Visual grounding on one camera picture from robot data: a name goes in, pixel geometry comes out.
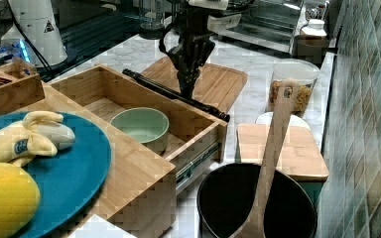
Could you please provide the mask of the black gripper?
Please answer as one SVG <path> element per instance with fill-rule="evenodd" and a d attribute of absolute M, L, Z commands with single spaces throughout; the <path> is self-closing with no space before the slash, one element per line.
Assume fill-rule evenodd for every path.
<path fill-rule="evenodd" d="M 179 45 L 169 50 L 169 58 L 178 71 L 177 78 L 184 98 L 192 98 L 200 74 L 199 68 L 205 64 L 215 47 L 215 43 L 209 39 L 211 32 L 207 29 L 209 14 L 209 9 L 185 6 L 178 15 Z M 189 75 L 184 50 L 189 50 Z"/>

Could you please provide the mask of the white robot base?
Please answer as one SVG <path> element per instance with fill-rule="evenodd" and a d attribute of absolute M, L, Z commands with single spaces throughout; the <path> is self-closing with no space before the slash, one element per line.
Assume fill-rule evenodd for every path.
<path fill-rule="evenodd" d="M 14 23 L 1 38 L 2 43 L 22 42 L 26 61 L 38 67 L 44 65 L 34 49 L 50 66 L 67 59 L 51 0 L 8 0 L 8 3 Z"/>

